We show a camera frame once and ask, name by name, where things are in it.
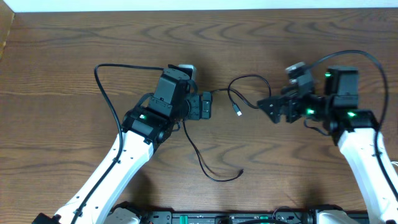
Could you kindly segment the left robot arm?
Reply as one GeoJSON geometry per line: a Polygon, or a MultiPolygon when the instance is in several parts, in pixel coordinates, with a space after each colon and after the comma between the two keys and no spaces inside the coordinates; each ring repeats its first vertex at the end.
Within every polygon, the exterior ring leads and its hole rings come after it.
{"type": "Polygon", "coordinates": [[[118,135],[83,187],[55,215],[40,213],[34,223],[104,223],[136,172],[186,119],[209,119],[211,95],[199,95],[193,65],[169,65],[155,92],[145,94],[117,121],[118,135]]]}

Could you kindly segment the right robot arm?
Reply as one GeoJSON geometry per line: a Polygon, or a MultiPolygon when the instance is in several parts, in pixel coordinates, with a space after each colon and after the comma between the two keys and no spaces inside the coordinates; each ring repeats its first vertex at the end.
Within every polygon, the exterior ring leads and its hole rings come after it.
{"type": "Polygon", "coordinates": [[[288,123],[300,118],[321,122],[353,171],[370,223],[397,223],[397,172],[377,131],[381,123],[372,111],[358,107],[358,69],[328,67],[322,96],[315,94],[308,66],[298,63],[287,68],[287,74],[295,83],[259,100],[259,109],[273,123],[281,116],[288,123]]]}

